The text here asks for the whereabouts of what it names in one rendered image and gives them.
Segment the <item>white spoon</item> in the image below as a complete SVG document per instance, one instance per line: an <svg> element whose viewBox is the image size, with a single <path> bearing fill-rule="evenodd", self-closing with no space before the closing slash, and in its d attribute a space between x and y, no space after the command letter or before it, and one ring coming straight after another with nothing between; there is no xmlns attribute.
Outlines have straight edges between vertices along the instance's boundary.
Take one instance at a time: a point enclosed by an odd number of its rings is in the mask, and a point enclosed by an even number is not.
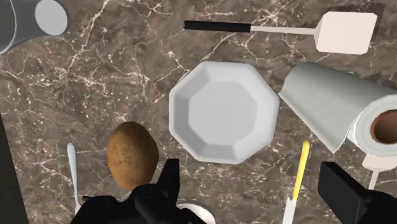
<svg viewBox="0 0 397 224"><path fill-rule="evenodd" d="M75 214L80 210L81 204L78 199L78 171L77 171L77 159L76 159L76 148L73 143L67 144L67 156L69 159L69 166L71 171L71 177L73 181L74 200L76 203Z"/></svg>

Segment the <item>white rounded object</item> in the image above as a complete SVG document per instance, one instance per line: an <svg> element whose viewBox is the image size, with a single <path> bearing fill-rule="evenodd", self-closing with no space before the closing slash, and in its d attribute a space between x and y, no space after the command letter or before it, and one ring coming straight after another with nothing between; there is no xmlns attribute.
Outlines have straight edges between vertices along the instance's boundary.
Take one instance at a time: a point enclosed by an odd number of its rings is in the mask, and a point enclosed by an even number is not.
<svg viewBox="0 0 397 224"><path fill-rule="evenodd" d="M197 202L184 202L177 205L178 208L187 208L201 218L206 224L216 224L216 219L206 206Z"/></svg>

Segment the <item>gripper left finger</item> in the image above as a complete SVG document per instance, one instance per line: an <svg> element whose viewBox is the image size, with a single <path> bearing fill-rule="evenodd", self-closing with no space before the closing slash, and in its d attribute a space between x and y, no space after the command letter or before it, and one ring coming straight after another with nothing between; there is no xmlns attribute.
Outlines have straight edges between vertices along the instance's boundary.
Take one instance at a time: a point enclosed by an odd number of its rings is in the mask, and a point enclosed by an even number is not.
<svg viewBox="0 0 397 224"><path fill-rule="evenodd" d="M113 196L84 196L70 224L205 224L193 211L176 206L179 159L166 160L156 183L138 186L123 202Z"/></svg>

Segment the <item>white paper towel roll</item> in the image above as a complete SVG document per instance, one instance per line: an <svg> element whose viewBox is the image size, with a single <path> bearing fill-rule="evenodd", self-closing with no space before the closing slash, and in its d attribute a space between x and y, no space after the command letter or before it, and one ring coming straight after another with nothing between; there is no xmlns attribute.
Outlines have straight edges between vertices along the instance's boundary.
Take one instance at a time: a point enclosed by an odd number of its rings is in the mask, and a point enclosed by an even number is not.
<svg viewBox="0 0 397 224"><path fill-rule="evenodd" d="M381 142L371 128L381 114L397 109L397 90L302 62L289 72L279 96L332 153L349 139L367 154L397 156L397 143Z"/></svg>

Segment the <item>black-handled white spatula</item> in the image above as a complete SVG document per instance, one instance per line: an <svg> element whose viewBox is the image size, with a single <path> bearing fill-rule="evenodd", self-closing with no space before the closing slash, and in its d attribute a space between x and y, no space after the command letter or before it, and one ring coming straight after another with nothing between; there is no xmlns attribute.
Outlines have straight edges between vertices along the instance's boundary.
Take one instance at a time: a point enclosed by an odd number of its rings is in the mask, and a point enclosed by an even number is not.
<svg viewBox="0 0 397 224"><path fill-rule="evenodd" d="M315 28L253 26L247 23L185 20L183 28L199 31L274 32L314 36L319 52L362 55L368 51L377 15L363 12L326 12Z"/></svg>

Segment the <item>cream white utensil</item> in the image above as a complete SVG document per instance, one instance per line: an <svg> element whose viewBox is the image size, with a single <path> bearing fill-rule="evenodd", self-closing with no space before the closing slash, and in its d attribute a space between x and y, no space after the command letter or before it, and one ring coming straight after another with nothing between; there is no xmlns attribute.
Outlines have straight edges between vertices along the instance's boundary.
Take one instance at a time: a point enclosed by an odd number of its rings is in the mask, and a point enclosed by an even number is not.
<svg viewBox="0 0 397 224"><path fill-rule="evenodd" d="M397 156L376 157L367 154L362 162L362 166L372 171L372 177L368 189L373 190L380 172L388 171L397 167Z"/></svg>

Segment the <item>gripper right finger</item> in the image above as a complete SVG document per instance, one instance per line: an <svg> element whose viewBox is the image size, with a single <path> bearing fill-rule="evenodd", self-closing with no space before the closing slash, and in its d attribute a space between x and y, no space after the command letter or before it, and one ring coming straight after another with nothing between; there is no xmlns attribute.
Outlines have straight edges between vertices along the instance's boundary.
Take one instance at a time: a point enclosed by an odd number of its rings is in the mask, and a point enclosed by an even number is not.
<svg viewBox="0 0 397 224"><path fill-rule="evenodd" d="M397 198L369 190L335 162L322 162L318 194L342 224L397 224Z"/></svg>

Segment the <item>yellow-handled knife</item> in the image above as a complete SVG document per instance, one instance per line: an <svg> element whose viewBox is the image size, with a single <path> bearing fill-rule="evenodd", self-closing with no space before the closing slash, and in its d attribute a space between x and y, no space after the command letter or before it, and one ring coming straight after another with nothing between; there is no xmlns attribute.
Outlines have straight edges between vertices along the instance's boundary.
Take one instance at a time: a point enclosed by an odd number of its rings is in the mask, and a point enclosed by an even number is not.
<svg viewBox="0 0 397 224"><path fill-rule="evenodd" d="M289 198L289 197L287 198L286 206L284 209L284 216L282 219L282 224L292 224L292 222L293 222L295 209L296 209L296 203L297 203L298 196L300 193L302 179L303 179L303 175L305 172L305 166L306 166L307 159L309 156L309 150L310 150L310 143L308 140L305 140L302 144L302 154L301 154L299 165L298 165L295 186L293 189L293 196L292 196L292 198Z"/></svg>

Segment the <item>brown potato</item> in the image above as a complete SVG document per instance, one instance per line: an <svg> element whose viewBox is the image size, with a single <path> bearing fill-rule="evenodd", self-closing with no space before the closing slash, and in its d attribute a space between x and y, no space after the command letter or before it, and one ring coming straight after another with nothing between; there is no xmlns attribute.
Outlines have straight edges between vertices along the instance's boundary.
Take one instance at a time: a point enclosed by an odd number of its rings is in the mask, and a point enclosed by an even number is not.
<svg viewBox="0 0 397 224"><path fill-rule="evenodd" d="M159 159L158 146L147 129L136 122L121 123L111 134L108 166L125 190L150 183Z"/></svg>

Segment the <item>white octagonal bowl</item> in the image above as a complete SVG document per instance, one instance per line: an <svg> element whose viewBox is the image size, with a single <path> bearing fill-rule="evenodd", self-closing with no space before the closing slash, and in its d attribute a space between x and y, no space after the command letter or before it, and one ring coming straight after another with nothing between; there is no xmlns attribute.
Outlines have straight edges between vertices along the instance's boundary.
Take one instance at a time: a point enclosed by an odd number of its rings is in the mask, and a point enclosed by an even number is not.
<svg viewBox="0 0 397 224"><path fill-rule="evenodd" d="M249 64L205 61L169 93L169 131L201 162L240 164L268 146L279 97Z"/></svg>

